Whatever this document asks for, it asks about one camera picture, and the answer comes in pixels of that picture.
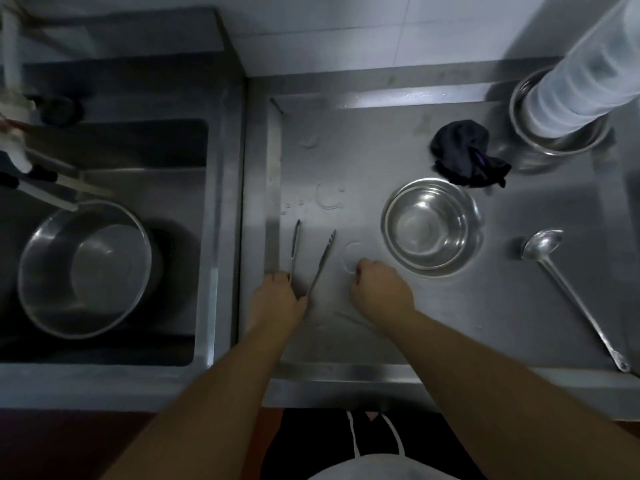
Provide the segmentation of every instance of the ladle handle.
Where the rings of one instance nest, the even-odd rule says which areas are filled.
[[[571,298],[572,302],[574,302],[578,309],[580,309],[585,318],[587,318],[593,329],[598,334],[599,338],[602,340],[602,343],[607,348],[609,355],[611,355],[613,362],[616,363],[617,368],[621,372],[629,372],[631,370],[631,367],[629,366],[629,362],[627,361],[627,359],[624,357],[624,355],[620,354],[620,352],[613,348],[611,342],[604,334],[603,330],[600,328],[600,325],[598,324],[594,316],[581,300],[580,296],[578,296],[578,293],[576,293],[576,291],[572,288],[571,284],[569,284],[562,273],[560,273],[560,270],[556,268],[556,265],[549,258],[542,259],[538,262],[543,268],[545,268],[545,270],[547,270],[551,277],[555,279],[556,283],[560,285],[560,288],[564,290],[569,298]]]

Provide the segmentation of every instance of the wall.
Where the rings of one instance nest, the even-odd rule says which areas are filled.
[[[564,55],[618,0],[26,0],[44,17],[218,6],[249,76]]]

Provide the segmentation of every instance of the plastic container stack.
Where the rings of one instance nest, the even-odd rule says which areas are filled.
[[[640,0],[620,3],[525,97],[522,120],[558,138],[640,95]]]

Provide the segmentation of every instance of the forearm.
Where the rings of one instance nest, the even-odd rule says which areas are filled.
[[[235,479],[291,330],[263,325],[196,379],[108,471],[111,479]]]
[[[380,326],[490,480],[640,478],[640,445],[518,362],[418,312]]]

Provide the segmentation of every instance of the red floor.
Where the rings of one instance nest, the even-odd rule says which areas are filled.
[[[93,480],[153,418],[147,413],[0,410],[3,480]],[[281,409],[260,410],[242,480],[258,480]],[[640,422],[619,423],[640,438]]]

